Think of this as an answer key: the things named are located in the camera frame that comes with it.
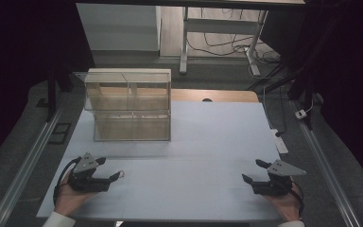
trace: metal stand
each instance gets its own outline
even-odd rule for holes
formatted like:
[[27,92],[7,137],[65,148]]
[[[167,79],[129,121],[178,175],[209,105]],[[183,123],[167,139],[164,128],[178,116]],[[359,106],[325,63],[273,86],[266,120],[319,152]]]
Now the metal stand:
[[261,74],[258,70],[258,65],[255,63],[255,57],[253,56],[253,54],[255,51],[255,46],[259,39],[259,35],[261,34],[262,27],[264,26],[264,22],[265,22],[265,18],[267,17],[267,13],[268,13],[267,11],[263,11],[263,13],[260,15],[258,24],[256,26],[255,32],[252,37],[252,42],[251,42],[250,48],[248,50],[246,49],[246,56],[247,56],[247,59],[249,60],[250,69],[252,71],[252,75],[255,77],[258,77]]
[[235,21],[235,20],[215,20],[205,18],[188,18],[188,7],[183,8],[183,32],[181,45],[181,66],[180,73],[187,73],[187,33],[205,32],[220,34],[242,34],[252,35],[250,48],[246,49],[246,56],[250,63],[250,68],[255,76],[260,76],[258,66],[255,63],[253,53],[261,34],[262,27],[267,16],[267,11],[262,11],[258,22]]

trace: metal bracket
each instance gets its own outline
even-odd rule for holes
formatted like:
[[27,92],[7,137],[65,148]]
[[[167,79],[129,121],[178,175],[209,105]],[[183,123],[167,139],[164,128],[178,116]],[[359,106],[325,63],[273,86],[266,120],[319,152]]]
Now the metal bracket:
[[291,164],[285,163],[281,160],[276,160],[269,168],[268,173],[277,176],[298,176],[304,175],[306,172],[300,168],[292,166]]

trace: white cable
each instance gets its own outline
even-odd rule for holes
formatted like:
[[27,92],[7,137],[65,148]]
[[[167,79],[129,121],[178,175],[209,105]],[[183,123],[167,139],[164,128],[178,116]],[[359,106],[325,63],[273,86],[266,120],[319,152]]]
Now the white cable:
[[265,103],[265,89],[266,88],[267,88],[267,86],[264,87],[264,93],[263,93],[263,98],[262,98],[262,105],[264,106],[265,117],[267,118],[268,124],[269,124],[270,128],[273,130],[273,126],[270,123],[269,118],[268,118],[267,105]]
[[307,112],[311,111],[313,106],[314,106],[314,99],[311,100],[311,107],[305,112],[307,113]]

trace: wrist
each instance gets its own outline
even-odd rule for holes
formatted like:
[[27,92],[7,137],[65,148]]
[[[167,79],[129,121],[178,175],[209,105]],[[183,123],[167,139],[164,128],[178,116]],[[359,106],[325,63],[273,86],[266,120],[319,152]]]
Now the wrist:
[[67,209],[66,207],[61,207],[61,206],[55,207],[54,211],[60,215],[66,216],[66,217],[70,217],[70,215],[72,214],[72,212],[69,209]]

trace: aluminum rail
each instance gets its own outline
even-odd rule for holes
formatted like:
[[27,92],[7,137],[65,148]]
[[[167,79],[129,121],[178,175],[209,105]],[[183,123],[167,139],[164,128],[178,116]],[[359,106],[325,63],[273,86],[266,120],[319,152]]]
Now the aluminum rail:
[[30,151],[28,152],[27,157],[25,158],[22,166],[18,170],[16,176],[11,182],[9,189],[7,190],[4,198],[0,202],[0,226],[5,226],[11,212],[13,211],[16,202],[19,200],[23,189],[26,186],[26,183],[34,169],[34,166],[37,164],[41,154],[43,153],[43,149],[49,139],[50,134],[55,128],[58,119],[61,117],[63,109],[68,99],[67,94],[62,94],[60,96],[60,105],[50,122],[46,122],[43,125],[42,130],[40,131],[37,139],[32,145]]
[[[297,112],[301,109],[297,101],[290,101],[290,105],[294,112]],[[340,210],[340,213],[344,221],[346,222],[346,225],[348,227],[360,227],[361,225],[358,218],[356,217],[354,209],[351,206],[349,200],[347,199],[346,193],[340,186],[340,183],[337,181],[337,177],[335,176],[333,169],[329,165],[329,162],[324,155],[322,148],[320,147],[320,143],[318,142],[317,137],[311,130],[306,127],[303,121],[300,121],[300,127],[309,147],[311,148],[314,158],[317,161],[320,172],[322,173],[323,178],[328,184],[329,191],[336,200],[337,207]]]

